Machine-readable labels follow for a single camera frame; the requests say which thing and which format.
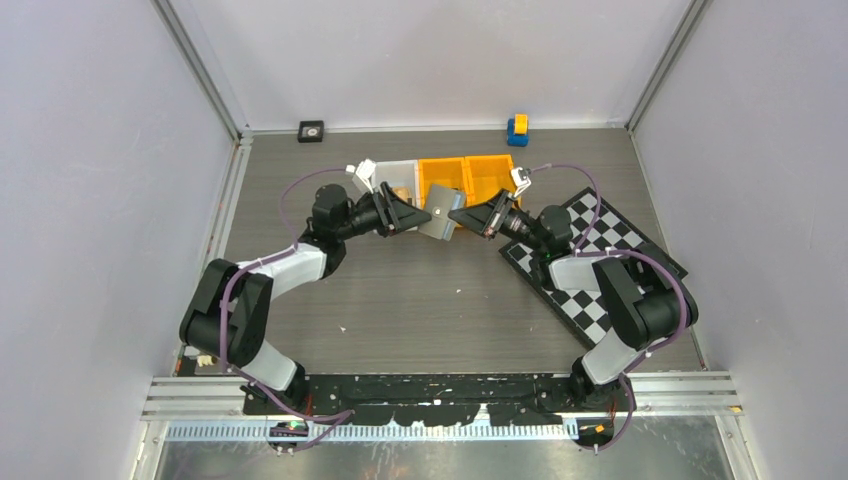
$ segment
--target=gray wall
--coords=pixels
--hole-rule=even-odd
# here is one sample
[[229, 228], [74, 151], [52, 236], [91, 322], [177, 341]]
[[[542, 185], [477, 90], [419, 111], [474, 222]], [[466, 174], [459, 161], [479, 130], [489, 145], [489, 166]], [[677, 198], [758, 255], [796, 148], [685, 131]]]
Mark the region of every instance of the gray wall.
[[0, 16], [0, 478], [126, 478], [231, 144], [152, 5]]
[[765, 478], [844, 478], [848, 3], [713, 2], [637, 132]]
[[623, 124], [688, 0], [180, 0], [253, 129]]

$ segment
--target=black and white checkerboard mat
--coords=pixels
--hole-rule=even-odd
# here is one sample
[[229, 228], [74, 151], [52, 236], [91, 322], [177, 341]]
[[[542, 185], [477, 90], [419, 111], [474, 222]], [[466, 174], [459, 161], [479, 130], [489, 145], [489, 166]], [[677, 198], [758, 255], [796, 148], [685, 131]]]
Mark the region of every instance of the black and white checkerboard mat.
[[[595, 192], [587, 188], [563, 204], [571, 215], [571, 231], [574, 239], [582, 235], [592, 221], [596, 204]], [[607, 247], [629, 249], [644, 242], [651, 242], [605, 200], [601, 201], [601, 216], [595, 228], [589, 233], [589, 240], [583, 249], [597, 252]], [[584, 290], [549, 291], [535, 282], [530, 276], [530, 252], [532, 250], [521, 243], [510, 242], [504, 246], [501, 255], [521, 274], [548, 305], [567, 325], [574, 327], [578, 335], [590, 345], [601, 341], [610, 329], [610, 320], [604, 308], [600, 293]], [[672, 266], [684, 276], [686, 272], [673, 260]]]

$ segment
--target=orange storage tray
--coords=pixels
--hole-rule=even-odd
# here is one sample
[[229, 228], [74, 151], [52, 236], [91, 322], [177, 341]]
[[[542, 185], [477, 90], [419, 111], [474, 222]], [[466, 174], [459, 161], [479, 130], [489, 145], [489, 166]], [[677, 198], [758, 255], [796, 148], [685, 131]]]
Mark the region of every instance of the orange storage tray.
[[423, 207], [430, 185], [441, 185], [465, 192], [466, 205], [472, 205], [473, 187], [464, 157], [422, 158], [418, 160], [418, 201]]
[[471, 186], [474, 189], [476, 201], [483, 203], [497, 195], [501, 189], [515, 191], [515, 183], [509, 171], [512, 170], [512, 155], [477, 155], [465, 157]]

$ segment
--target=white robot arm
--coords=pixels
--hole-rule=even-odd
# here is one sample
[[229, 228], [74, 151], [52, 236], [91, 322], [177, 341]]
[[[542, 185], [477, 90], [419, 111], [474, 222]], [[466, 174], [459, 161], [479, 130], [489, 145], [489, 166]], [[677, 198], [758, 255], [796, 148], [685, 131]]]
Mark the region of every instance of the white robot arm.
[[501, 233], [532, 248], [532, 274], [546, 290], [601, 294], [612, 329], [572, 365], [569, 391], [576, 405], [591, 402], [595, 393], [606, 395], [649, 347], [675, 334], [681, 318], [676, 287], [686, 304], [686, 327], [698, 319], [694, 299], [659, 247], [642, 244], [631, 256], [575, 256], [571, 217], [561, 206], [549, 205], [534, 219], [515, 205], [515, 194], [501, 190], [486, 203], [454, 210], [449, 217], [484, 238]]
[[[335, 272], [345, 257], [345, 240], [372, 231], [392, 236], [430, 218], [398, 198], [385, 182], [368, 189], [355, 203], [340, 185], [325, 185], [315, 194], [312, 216], [295, 246], [257, 261], [209, 263], [180, 325], [180, 339], [213, 356], [220, 355], [223, 340], [228, 363], [297, 403], [306, 393], [303, 367], [265, 341], [271, 301]], [[247, 271], [249, 265], [255, 268]], [[234, 276], [232, 298], [222, 312], [222, 298]]]

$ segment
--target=gray tabletop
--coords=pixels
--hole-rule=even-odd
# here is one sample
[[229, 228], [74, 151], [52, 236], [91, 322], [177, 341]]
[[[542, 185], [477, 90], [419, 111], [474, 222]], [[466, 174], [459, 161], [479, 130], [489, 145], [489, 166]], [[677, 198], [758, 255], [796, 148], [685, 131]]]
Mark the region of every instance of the gray tabletop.
[[[589, 168], [604, 198], [662, 245], [633, 146], [624, 130], [532, 131], [512, 148], [500, 131], [329, 133], [323, 143], [293, 135], [256, 137], [227, 246], [247, 260], [291, 243], [278, 214], [282, 190], [298, 177], [375, 161], [511, 153], [516, 165], [577, 163]], [[326, 183], [356, 190], [343, 174], [304, 181], [286, 200], [298, 231], [315, 190]], [[524, 207], [562, 203], [587, 180], [565, 170], [534, 177]], [[560, 322], [497, 250], [458, 229], [450, 242], [406, 232], [347, 243], [347, 257], [326, 280], [304, 285], [271, 307], [266, 338], [315, 373], [568, 372], [586, 346]], [[640, 370], [691, 370], [699, 362], [687, 334]]]

